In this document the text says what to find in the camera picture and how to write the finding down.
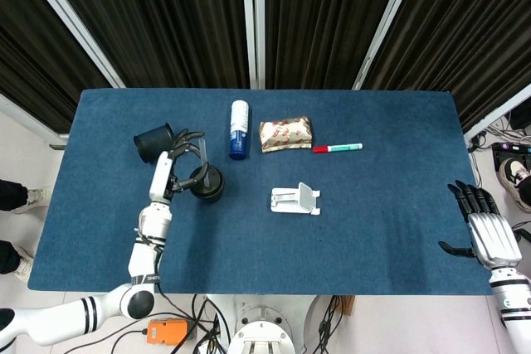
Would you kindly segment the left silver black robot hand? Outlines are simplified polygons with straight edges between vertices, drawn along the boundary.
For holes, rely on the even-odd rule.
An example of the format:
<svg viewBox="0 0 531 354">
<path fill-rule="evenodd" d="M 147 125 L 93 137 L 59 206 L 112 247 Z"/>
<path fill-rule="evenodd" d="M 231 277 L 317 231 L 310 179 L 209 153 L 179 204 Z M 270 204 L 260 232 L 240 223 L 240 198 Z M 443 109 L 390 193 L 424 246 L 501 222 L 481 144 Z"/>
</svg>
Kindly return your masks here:
<svg viewBox="0 0 531 354">
<path fill-rule="evenodd" d="M 209 162 L 206 155 L 204 132 L 189 132 L 184 129 L 171 141 L 168 151 L 162 151 L 156 163 L 153 179 L 149 188 L 151 202 L 169 206 L 174 193 L 181 193 L 200 184 L 210 186 L 208 177 Z M 200 158 L 202 165 L 197 173 L 187 180 L 179 181 L 173 173 L 173 167 L 180 156 L 193 153 Z"/>
</svg>

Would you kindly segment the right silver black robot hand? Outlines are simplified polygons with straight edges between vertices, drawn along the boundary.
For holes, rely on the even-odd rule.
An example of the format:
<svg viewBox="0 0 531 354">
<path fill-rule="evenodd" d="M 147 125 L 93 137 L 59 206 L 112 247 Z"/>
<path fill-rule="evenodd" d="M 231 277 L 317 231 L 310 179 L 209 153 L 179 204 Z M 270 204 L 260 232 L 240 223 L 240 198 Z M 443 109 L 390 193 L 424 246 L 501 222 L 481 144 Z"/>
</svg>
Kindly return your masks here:
<svg viewBox="0 0 531 354">
<path fill-rule="evenodd" d="M 447 187 L 463 215 L 471 247 L 458 248 L 445 241 L 438 245 L 449 255 L 476 258 L 487 269 L 517 266 L 522 260 L 518 242 L 491 194 L 459 180 Z"/>
</svg>

